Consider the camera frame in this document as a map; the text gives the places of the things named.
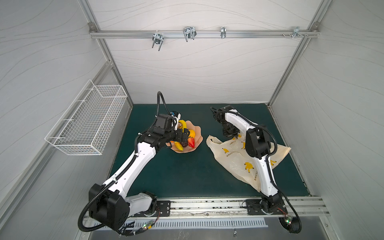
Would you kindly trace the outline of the small yellow toy banana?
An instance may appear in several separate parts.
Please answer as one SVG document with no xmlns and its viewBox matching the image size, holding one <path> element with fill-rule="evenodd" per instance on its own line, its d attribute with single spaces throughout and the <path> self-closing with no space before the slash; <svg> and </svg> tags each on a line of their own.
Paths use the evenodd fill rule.
<svg viewBox="0 0 384 240">
<path fill-rule="evenodd" d="M 175 144 L 175 147 L 176 147 L 179 151 L 183 151 L 183 150 L 184 150 L 183 146 L 182 146 L 179 142 L 175 142 L 174 144 Z"/>
</svg>

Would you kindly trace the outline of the red toy strawberry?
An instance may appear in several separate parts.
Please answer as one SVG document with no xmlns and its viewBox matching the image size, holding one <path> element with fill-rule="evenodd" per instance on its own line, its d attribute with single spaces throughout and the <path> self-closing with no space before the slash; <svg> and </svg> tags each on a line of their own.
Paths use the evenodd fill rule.
<svg viewBox="0 0 384 240">
<path fill-rule="evenodd" d="M 189 137 L 188 138 L 188 146 L 190 148 L 194 148 L 195 147 L 195 138 L 193 138 L 193 137 Z"/>
</svg>

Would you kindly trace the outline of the cream banana-print plastic bag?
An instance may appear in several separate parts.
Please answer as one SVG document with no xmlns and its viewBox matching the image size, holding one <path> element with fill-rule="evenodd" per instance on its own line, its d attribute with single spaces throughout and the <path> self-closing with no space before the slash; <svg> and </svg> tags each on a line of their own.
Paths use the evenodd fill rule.
<svg viewBox="0 0 384 240">
<path fill-rule="evenodd" d="M 274 196 L 278 190 L 271 183 L 269 170 L 275 168 L 290 152 L 291 148 L 277 145 L 277 152 L 269 157 L 270 167 L 267 167 L 266 157 L 253 158 L 246 152 L 246 137 L 221 142 L 218 138 L 209 136 L 206 141 L 214 154 L 216 161 L 235 178 L 251 185 L 265 196 Z"/>
</svg>

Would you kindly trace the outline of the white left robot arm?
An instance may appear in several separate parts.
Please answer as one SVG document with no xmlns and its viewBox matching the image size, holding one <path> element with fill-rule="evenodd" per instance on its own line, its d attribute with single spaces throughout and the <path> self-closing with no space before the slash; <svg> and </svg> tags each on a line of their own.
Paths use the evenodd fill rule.
<svg viewBox="0 0 384 240">
<path fill-rule="evenodd" d="M 89 202 L 78 219 L 81 231 L 92 232 L 107 226 L 117 232 L 127 218 L 156 212 L 156 195 L 142 192 L 129 197 L 128 192 L 140 172 L 162 148 L 188 141 L 189 131 L 178 127 L 180 120 L 178 112 L 158 114 L 154 123 L 138 134 L 134 151 L 124 164 L 102 185 L 94 184 L 89 190 Z"/>
</svg>

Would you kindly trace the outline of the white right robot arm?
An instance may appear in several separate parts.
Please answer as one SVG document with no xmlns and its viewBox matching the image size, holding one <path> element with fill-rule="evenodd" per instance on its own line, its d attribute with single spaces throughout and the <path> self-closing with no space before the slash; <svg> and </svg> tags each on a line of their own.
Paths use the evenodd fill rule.
<svg viewBox="0 0 384 240">
<path fill-rule="evenodd" d="M 223 126 L 224 136 L 245 135 L 245 151 L 255 162 L 261 182 L 261 202 L 251 206 L 258 206 L 267 215 L 273 214 L 284 206 L 283 194 L 276 184 L 271 166 L 271 156 L 278 148 L 275 137 L 265 126 L 250 121 L 232 106 L 211 107 L 211 111 L 214 119 Z"/>
</svg>

